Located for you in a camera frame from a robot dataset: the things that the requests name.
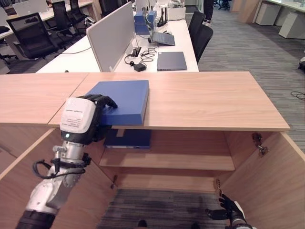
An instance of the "robotic hand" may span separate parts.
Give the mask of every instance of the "robotic hand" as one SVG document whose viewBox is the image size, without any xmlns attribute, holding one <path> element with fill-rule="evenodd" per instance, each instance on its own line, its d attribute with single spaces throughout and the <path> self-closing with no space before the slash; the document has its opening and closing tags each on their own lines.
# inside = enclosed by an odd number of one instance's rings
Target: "robotic hand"
<svg viewBox="0 0 305 229">
<path fill-rule="evenodd" d="M 221 202 L 220 206 L 224 209 L 220 210 L 206 210 L 208 217 L 214 220 L 230 220 L 230 226 L 226 229 L 255 229 L 248 225 L 242 208 L 235 201 L 230 200 L 226 195 L 221 194 L 222 198 L 219 198 Z"/>
<path fill-rule="evenodd" d="M 17 229 L 49 229 L 69 193 L 85 173 L 91 158 L 84 153 L 84 147 L 92 141 L 99 141 L 111 126 L 100 125 L 102 109 L 117 104 L 108 96 L 86 95 L 69 98 L 61 116 L 62 146 L 54 146 L 55 158 L 49 165 L 44 160 L 33 164 L 34 173 L 43 179 L 32 191 L 30 200 Z M 44 165 L 49 171 L 46 176 L 39 173 L 37 165 Z"/>
</svg>

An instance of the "power adapter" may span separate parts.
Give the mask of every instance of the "power adapter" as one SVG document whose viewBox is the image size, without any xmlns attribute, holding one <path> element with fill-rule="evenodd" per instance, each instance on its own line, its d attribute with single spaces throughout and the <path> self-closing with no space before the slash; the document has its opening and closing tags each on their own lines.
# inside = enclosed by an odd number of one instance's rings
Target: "power adapter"
<svg viewBox="0 0 305 229">
<path fill-rule="evenodd" d="M 142 63 L 139 63 L 139 64 L 135 64 L 133 66 L 133 69 L 136 70 L 137 72 L 142 72 L 142 71 L 146 70 L 146 66 Z"/>
<path fill-rule="evenodd" d="M 138 57 L 138 55 L 140 54 L 140 51 L 141 51 L 141 47 L 134 48 L 132 51 L 132 56 Z"/>
</svg>

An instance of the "white desk surface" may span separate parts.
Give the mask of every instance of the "white desk surface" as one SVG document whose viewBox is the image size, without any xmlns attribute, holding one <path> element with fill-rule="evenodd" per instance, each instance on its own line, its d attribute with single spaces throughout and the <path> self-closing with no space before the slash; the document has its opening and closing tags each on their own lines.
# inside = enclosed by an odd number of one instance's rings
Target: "white desk surface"
<svg viewBox="0 0 305 229">
<path fill-rule="evenodd" d="M 305 13 L 305 7 L 300 7 L 301 3 L 299 3 L 299 2 L 285 1 L 285 0 L 265 0 L 265 1 L 272 2 L 277 5 L 289 7 L 296 11 Z"/>
<path fill-rule="evenodd" d="M 80 8 L 85 7 L 85 6 L 90 5 L 92 3 L 93 3 L 93 1 L 80 2 L 79 7 Z M 67 12 L 71 11 L 70 4 L 66 4 L 66 10 L 67 10 Z M 49 19 L 54 17 L 53 8 L 49 8 L 49 10 L 47 12 L 39 13 L 39 15 L 40 15 L 40 17 L 43 21 L 49 20 Z M 11 34 L 13 34 L 13 31 L 10 29 L 10 31 L 1 33 L 0 34 L 0 39 L 3 39 L 3 38 L 5 38 L 5 37 L 7 37 Z"/>
<path fill-rule="evenodd" d="M 188 32 L 188 27 L 185 20 L 181 21 L 169 21 L 165 26 L 160 27 L 160 32 L 170 31 L 175 36 L 175 46 L 166 46 L 160 45 L 156 49 L 157 52 L 183 52 L 187 70 L 181 72 L 198 72 L 198 65 L 193 51 L 193 46 L 191 38 Z M 155 47 L 156 44 L 149 44 L 147 39 L 144 39 L 140 36 L 137 36 L 137 41 L 141 49 L 141 53 L 146 50 L 148 47 Z M 136 40 L 132 42 L 133 46 L 136 47 Z M 87 36 L 80 39 L 73 46 L 68 48 L 63 53 L 73 53 L 85 50 L 90 47 Z M 117 65 L 115 72 L 127 73 L 127 72 L 136 72 L 133 67 L 125 64 L 124 57 Z M 134 61 L 135 63 L 140 62 L 140 56 L 137 58 L 127 58 L 126 61 Z M 153 57 L 153 62 L 146 62 L 147 69 L 146 72 L 157 72 L 157 53 Z M 50 61 L 44 67 L 39 69 L 36 73 L 63 73 L 65 70 L 68 70 L 71 73 L 81 73 L 89 72 L 95 73 L 100 72 L 98 64 L 95 60 L 92 49 L 77 53 L 77 54 L 61 54 L 56 57 L 54 60 Z"/>
</svg>

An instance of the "door hinge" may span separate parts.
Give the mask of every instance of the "door hinge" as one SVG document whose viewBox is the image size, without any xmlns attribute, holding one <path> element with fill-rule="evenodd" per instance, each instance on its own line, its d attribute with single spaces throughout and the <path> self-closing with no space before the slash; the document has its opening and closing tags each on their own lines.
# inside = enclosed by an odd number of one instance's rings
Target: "door hinge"
<svg viewBox="0 0 305 229">
<path fill-rule="evenodd" d="M 114 175 L 112 184 L 111 184 L 111 186 L 110 186 L 111 189 L 114 189 L 114 187 L 115 187 L 115 182 L 116 182 L 117 179 L 118 179 L 118 175 Z"/>
<path fill-rule="evenodd" d="M 269 152 L 268 147 L 262 146 L 262 138 L 263 137 L 260 133 L 253 133 L 252 134 L 253 142 L 254 142 L 256 148 L 258 148 L 258 150 L 259 150 L 260 157 L 265 156 L 265 154 L 267 154 Z"/>
<path fill-rule="evenodd" d="M 214 180 L 214 185 L 215 185 L 215 188 L 218 190 L 219 192 L 219 196 L 221 196 L 221 194 L 223 193 L 223 191 L 221 190 L 220 188 L 220 179 L 215 179 Z"/>
</svg>

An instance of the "shoe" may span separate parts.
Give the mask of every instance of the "shoe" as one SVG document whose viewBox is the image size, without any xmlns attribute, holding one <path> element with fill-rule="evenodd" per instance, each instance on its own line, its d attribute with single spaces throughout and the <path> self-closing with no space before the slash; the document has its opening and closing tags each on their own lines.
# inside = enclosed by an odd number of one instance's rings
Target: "shoe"
<svg viewBox="0 0 305 229">
<path fill-rule="evenodd" d="M 193 224 L 192 224 L 191 229 L 200 229 L 200 226 L 199 226 L 199 224 L 196 222 L 196 223 L 193 223 Z"/>
<path fill-rule="evenodd" d="M 205 23 L 205 26 L 211 27 L 211 21 L 207 21 L 207 22 Z"/>
<path fill-rule="evenodd" d="M 147 223 L 145 220 L 141 219 L 139 222 L 138 222 L 138 227 L 140 228 L 146 228 L 147 227 Z"/>
</svg>

